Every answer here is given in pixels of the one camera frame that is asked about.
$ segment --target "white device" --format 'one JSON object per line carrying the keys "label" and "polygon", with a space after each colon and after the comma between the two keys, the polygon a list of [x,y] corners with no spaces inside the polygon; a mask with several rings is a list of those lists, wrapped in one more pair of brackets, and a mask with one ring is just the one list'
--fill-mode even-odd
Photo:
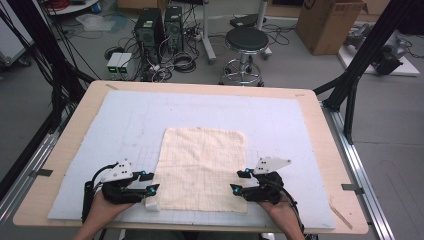
{"label": "white device", "polygon": [[119,79],[118,63],[119,63],[119,60],[121,60],[121,56],[122,56],[122,53],[113,53],[107,64],[107,70],[109,71],[111,80]]}
{"label": "white device", "polygon": [[135,66],[134,60],[132,59],[132,53],[122,53],[121,59],[118,63],[119,77],[122,80],[131,80],[134,76]]}
{"label": "white device", "polygon": [[102,182],[112,182],[132,178],[131,163],[127,160],[119,162],[109,173],[102,177]]}
{"label": "white device", "polygon": [[267,174],[273,171],[276,171],[280,168],[283,168],[291,163],[289,159],[280,159],[280,158],[260,158],[258,164],[256,165],[254,174]]}

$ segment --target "cardboard box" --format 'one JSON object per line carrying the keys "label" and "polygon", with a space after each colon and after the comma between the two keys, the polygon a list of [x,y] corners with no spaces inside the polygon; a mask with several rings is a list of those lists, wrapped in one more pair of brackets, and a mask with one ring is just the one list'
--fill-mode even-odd
{"label": "cardboard box", "polygon": [[118,8],[121,9],[143,9],[160,8],[164,13],[169,0],[118,0]]}
{"label": "cardboard box", "polygon": [[337,54],[364,5],[362,0],[305,0],[296,32],[313,55]]}

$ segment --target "hand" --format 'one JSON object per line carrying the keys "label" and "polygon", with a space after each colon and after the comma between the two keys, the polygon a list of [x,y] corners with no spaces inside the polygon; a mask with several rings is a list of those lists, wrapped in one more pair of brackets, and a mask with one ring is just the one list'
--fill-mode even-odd
{"label": "hand", "polygon": [[130,208],[134,203],[112,204],[108,202],[102,191],[98,191],[91,204],[87,220],[72,240],[91,240],[100,229],[113,221],[118,214]]}
{"label": "hand", "polygon": [[286,199],[281,198],[277,204],[271,202],[258,202],[274,221],[275,225],[283,231],[288,240],[304,240],[296,214]]}

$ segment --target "metal stool base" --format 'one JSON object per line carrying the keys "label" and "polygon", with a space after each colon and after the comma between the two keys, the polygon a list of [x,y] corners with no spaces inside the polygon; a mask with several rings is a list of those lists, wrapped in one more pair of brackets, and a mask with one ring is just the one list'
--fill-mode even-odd
{"label": "metal stool base", "polygon": [[220,84],[223,84],[223,78],[227,78],[230,81],[242,85],[254,83],[256,81],[259,81],[259,83],[262,82],[261,70],[258,65],[248,62],[242,63],[240,59],[233,59],[225,65]]}

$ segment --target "white foam board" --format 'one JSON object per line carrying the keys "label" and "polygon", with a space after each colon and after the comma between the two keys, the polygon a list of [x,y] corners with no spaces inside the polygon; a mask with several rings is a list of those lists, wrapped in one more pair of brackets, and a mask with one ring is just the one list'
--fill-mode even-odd
{"label": "white foam board", "polygon": [[[248,168],[255,168],[260,157],[291,159],[292,163],[278,172],[285,188],[299,202],[305,227],[335,228],[297,100],[130,91],[111,91],[106,96],[68,168],[48,218],[79,220],[84,182],[105,165],[128,159],[133,162],[134,171],[154,171],[162,137],[168,127],[243,132],[247,139]],[[136,183],[131,187],[148,184]],[[249,186],[255,185],[256,181],[252,179]],[[222,191],[232,190],[228,187]],[[116,221],[275,227],[266,213],[252,202],[248,203],[247,213],[151,212],[144,204],[136,204]]]}

